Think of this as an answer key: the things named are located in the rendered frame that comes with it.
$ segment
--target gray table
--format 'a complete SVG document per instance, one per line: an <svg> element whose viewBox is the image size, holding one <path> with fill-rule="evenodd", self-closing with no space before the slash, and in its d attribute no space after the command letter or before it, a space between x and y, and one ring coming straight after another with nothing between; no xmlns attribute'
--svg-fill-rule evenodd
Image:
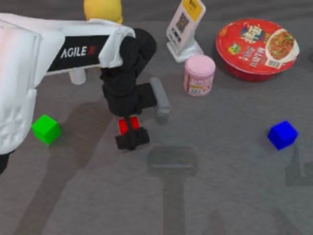
<svg viewBox="0 0 313 235"><path fill-rule="evenodd" d="M171 5L175 10L177 2ZM230 17L203 22L197 31L218 64L211 93L199 98L184 92L183 64L165 46L168 22L127 22L155 36L158 52L139 81L159 77L173 106L165 125L155 122L153 109L143 113L151 144L134 152L116 149L116 120L99 71L88 71L83 86L72 85L68 74L47 77L38 88L35 118L55 118L64 133L51 147L29 134L12 155L0 177L0 234L313 234L313 32L304 28L313 20L281 18L301 57L271 81L246 83L230 76L212 49ZM266 134L285 119L300 135L277 151ZM172 174L150 171L149 160L162 156L182 156L197 167L193 174L179 165Z"/></svg>

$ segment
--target noodle image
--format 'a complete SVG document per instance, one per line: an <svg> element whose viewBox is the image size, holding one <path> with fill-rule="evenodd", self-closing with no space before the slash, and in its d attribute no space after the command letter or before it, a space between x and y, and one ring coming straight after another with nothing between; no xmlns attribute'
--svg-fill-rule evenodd
<svg viewBox="0 0 313 235"><path fill-rule="evenodd" d="M294 38L288 32L284 31L275 35L269 42L268 50L275 60L280 60L291 52L294 44Z"/></svg>

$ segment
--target pink jar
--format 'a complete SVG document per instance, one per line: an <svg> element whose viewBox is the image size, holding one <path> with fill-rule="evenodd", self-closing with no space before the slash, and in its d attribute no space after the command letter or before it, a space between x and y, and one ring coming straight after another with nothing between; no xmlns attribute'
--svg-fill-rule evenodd
<svg viewBox="0 0 313 235"><path fill-rule="evenodd" d="M185 64L184 88L192 96L204 96L212 88L214 61L206 55L190 57Z"/></svg>

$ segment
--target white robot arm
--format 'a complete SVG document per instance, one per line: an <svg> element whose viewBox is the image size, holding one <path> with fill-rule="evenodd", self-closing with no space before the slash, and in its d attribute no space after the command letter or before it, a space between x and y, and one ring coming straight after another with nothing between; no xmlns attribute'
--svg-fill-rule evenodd
<svg viewBox="0 0 313 235"><path fill-rule="evenodd" d="M30 130L36 87L46 75L123 64L119 47L132 28L105 20L55 21L0 14L0 155Z"/></svg>

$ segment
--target blue cube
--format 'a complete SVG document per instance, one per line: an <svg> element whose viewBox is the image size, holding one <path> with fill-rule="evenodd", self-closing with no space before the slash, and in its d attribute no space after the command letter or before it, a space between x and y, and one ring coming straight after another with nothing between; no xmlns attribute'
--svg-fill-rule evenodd
<svg viewBox="0 0 313 235"><path fill-rule="evenodd" d="M268 134L269 140L278 150L293 144L297 136L298 132L288 121L273 126Z"/></svg>

